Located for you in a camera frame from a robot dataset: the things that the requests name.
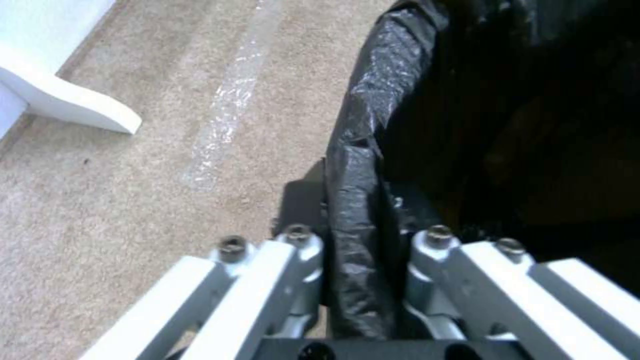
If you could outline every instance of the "black garbage bag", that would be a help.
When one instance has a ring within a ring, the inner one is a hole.
[[[637,8],[401,0],[378,19],[326,152],[332,336],[403,336],[408,237],[385,229],[388,209],[405,210],[393,184],[417,187],[429,221],[463,241],[556,241],[567,224],[637,235]]]

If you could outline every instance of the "metal frame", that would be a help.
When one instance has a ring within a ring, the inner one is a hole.
[[[302,338],[317,321],[323,251],[303,225],[259,249],[224,238],[209,259],[181,259],[82,360],[163,359],[193,325],[201,328],[183,360],[250,360],[264,339]],[[634,297],[579,260],[536,264],[513,239],[462,245],[441,225],[417,233],[403,305],[410,324],[440,341],[428,346],[441,350],[452,341],[493,341],[536,359],[640,358]],[[401,345],[375,347],[395,352]]]
[[[317,322],[322,264],[304,225],[259,249],[226,237],[209,259],[182,258],[81,360],[164,359],[194,325],[182,359],[251,359],[265,336],[302,337]]]
[[[231,282],[222,264],[182,258],[81,360],[163,359],[188,328],[204,322]]]
[[[423,311],[427,328],[438,325],[435,316],[455,318],[457,312],[470,339],[506,329],[534,358],[624,358],[527,275],[533,260],[525,254],[515,261],[493,243],[460,245],[455,238],[434,246],[427,231],[416,234],[412,245],[406,295],[413,310]],[[412,284],[420,282],[416,293]],[[449,309],[451,304],[456,311]],[[432,335],[449,337],[452,323],[442,323]]]

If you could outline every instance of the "screw head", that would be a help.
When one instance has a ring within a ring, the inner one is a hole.
[[[246,243],[246,239],[242,236],[225,236],[218,245],[220,260],[226,263],[237,263],[242,260],[246,254]]]
[[[287,243],[294,246],[302,246],[311,238],[311,229],[303,224],[291,224],[284,229]]]
[[[520,263],[522,256],[527,252],[518,240],[512,238],[498,239],[495,247],[514,263]]]
[[[451,244],[453,233],[444,225],[433,225],[427,229],[427,244],[438,250],[444,250]]]

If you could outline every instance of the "black metal plate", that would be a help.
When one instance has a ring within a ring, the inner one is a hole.
[[[253,360],[528,359],[512,341],[264,339]]]

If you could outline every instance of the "white metal bar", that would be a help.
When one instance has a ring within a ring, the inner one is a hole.
[[[491,243],[453,250],[437,280],[474,336],[500,323],[536,359],[624,359]]]
[[[302,284],[299,265],[295,247],[265,241],[182,360],[251,359],[262,337],[287,318]]]
[[[640,302],[578,259],[533,267],[529,275],[631,359],[640,359]]]
[[[183,257],[81,360],[163,359],[182,333],[203,322],[230,278],[223,265]]]

